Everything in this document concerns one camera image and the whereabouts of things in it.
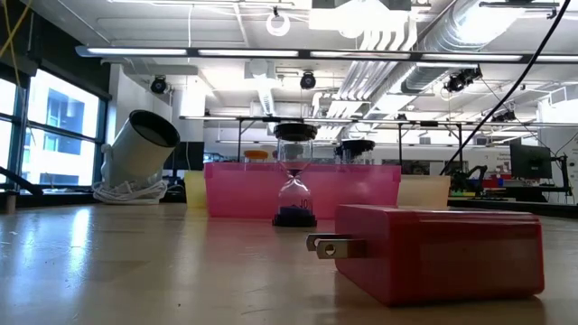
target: cylindrical lamp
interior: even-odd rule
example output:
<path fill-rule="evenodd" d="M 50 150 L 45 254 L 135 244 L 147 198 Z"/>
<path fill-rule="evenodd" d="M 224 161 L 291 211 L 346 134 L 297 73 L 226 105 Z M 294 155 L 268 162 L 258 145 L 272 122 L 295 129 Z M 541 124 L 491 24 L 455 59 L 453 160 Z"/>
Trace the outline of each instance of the cylindrical lamp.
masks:
<path fill-rule="evenodd" d="M 101 171 L 108 187 L 125 181 L 146 181 L 157 174 L 180 142 L 172 124 L 145 110 L 130 113 L 112 145 L 103 145 Z"/>

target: red power adapter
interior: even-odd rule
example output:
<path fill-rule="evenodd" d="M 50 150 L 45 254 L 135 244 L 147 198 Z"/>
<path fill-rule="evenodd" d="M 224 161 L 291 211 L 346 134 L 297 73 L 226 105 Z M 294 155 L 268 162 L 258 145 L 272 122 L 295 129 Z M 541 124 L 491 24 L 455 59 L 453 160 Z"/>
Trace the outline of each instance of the red power adapter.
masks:
<path fill-rule="evenodd" d="M 309 250 L 387 306 L 523 298 L 544 290 L 542 229 L 528 213 L 339 206 Z"/>

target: pink plastic bin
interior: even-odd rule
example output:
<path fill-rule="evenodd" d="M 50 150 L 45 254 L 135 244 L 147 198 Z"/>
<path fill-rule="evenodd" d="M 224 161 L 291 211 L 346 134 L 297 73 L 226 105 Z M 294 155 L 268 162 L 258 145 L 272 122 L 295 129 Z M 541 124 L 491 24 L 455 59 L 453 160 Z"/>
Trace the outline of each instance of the pink plastic bin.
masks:
<path fill-rule="evenodd" d="M 340 204 L 395 206 L 399 166 L 310 165 L 301 176 L 317 219 L 334 219 Z M 205 163 L 211 217 L 273 218 L 287 176 L 277 163 Z"/>

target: hourglass base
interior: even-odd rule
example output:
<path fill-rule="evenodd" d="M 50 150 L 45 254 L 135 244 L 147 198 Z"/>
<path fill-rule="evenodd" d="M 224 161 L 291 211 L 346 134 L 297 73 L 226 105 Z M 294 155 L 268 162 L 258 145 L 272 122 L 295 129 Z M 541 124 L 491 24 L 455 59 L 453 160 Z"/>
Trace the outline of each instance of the hourglass base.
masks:
<path fill-rule="evenodd" d="M 282 207 L 275 214 L 273 226 L 276 227 L 315 227 L 317 219 L 308 209 Z"/>

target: ceiling light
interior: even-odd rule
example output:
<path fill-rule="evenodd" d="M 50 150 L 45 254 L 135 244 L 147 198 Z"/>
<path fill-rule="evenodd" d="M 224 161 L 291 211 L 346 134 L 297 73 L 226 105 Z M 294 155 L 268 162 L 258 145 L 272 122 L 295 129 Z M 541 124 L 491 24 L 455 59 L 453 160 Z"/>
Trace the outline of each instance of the ceiling light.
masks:
<path fill-rule="evenodd" d="M 454 62 L 417 62 L 418 68 L 457 68 L 457 69 L 475 69 L 478 68 L 476 63 L 454 63 Z"/>
<path fill-rule="evenodd" d="M 203 121 L 237 121 L 237 118 L 233 116 L 179 116 L 179 118 Z"/>
<path fill-rule="evenodd" d="M 239 142 L 241 142 L 242 144 L 258 144 L 258 141 L 246 141 L 246 140 L 242 140 L 242 141 L 236 141 L 236 140 L 217 140 L 215 141 L 217 144 L 238 144 Z"/>
<path fill-rule="evenodd" d="M 199 55 L 204 57 L 263 57 L 263 58 L 296 58 L 299 51 L 274 51 L 274 50 L 199 50 Z"/>
<path fill-rule="evenodd" d="M 93 55 L 122 55 L 122 56 L 182 56 L 187 55 L 187 50 L 185 49 L 154 49 L 154 48 L 85 48 L 86 52 Z"/>
<path fill-rule="evenodd" d="M 540 55 L 537 62 L 569 62 L 569 63 L 576 63 L 578 62 L 578 55 Z"/>
<path fill-rule="evenodd" d="M 258 6 L 276 5 L 279 8 L 293 8 L 293 3 L 261 2 L 261 1 L 201 1 L 201 0 L 108 0 L 109 3 L 117 4 L 149 4 L 149 5 L 208 5 L 208 6 Z"/>
<path fill-rule="evenodd" d="M 422 60 L 451 60 L 451 61 L 474 61 L 474 62 L 494 62 L 508 61 L 516 62 L 522 60 L 522 55 L 514 54 L 485 54 L 485 53 L 439 53 L 424 54 Z"/>
<path fill-rule="evenodd" d="M 311 51 L 312 58 L 358 60 L 407 60 L 409 53 L 379 51 Z"/>
<path fill-rule="evenodd" d="M 304 118 L 305 122 L 326 122 L 326 123 L 351 123 L 350 118 Z"/>

